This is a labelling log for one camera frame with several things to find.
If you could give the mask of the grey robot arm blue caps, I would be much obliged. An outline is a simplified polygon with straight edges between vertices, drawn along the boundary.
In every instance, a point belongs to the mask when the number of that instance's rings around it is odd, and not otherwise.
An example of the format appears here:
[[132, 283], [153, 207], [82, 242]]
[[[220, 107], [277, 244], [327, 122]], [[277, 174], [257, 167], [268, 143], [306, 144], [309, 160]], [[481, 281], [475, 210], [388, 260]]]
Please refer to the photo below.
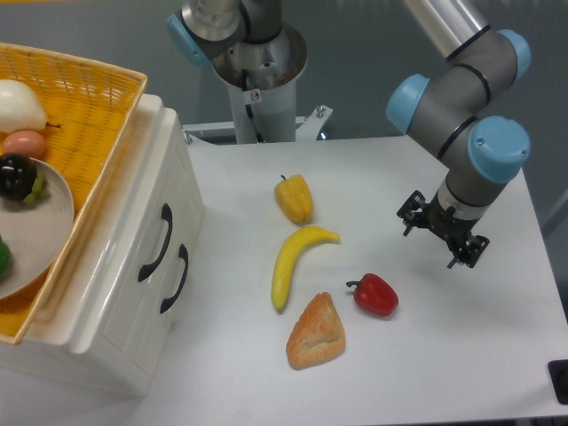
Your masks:
[[[281, 8], [278, 1], [190, 1], [167, 20], [185, 58], [213, 67], [225, 83], [240, 143], [296, 139], [296, 80], [307, 48]], [[413, 193], [398, 216], [407, 229], [436, 234], [455, 263], [473, 267], [489, 241], [472, 228], [531, 152], [520, 124], [478, 113], [526, 73], [531, 51], [516, 32], [492, 29], [468, 1], [408, 1], [406, 8], [449, 69], [435, 80], [407, 77], [386, 114], [447, 175], [431, 200]]]

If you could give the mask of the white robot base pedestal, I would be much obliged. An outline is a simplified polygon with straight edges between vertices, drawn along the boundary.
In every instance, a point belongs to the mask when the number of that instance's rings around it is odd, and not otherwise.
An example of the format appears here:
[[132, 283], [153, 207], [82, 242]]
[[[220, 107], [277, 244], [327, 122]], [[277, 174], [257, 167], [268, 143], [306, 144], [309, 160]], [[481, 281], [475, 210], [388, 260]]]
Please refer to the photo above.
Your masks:
[[239, 144], [296, 139], [296, 81], [306, 64], [305, 40], [288, 24], [268, 43], [240, 42], [213, 60]]

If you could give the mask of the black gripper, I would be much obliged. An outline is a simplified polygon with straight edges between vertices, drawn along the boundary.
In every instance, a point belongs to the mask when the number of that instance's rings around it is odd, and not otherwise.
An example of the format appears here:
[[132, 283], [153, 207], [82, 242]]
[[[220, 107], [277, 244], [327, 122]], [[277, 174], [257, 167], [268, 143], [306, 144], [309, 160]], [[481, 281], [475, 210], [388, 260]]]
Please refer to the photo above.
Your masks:
[[397, 216], [405, 226], [404, 236], [414, 228], [427, 228], [446, 242], [453, 254], [452, 260], [446, 266], [448, 269], [452, 269], [456, 264], [474, 268], [490, 240], [485, 236], [471, 235], [473, 221], [456, 217], [456, 212], [453, 206], [443, 209], [437, 198], [426, 202], [423, 194], [415, 190], [399, 208]]

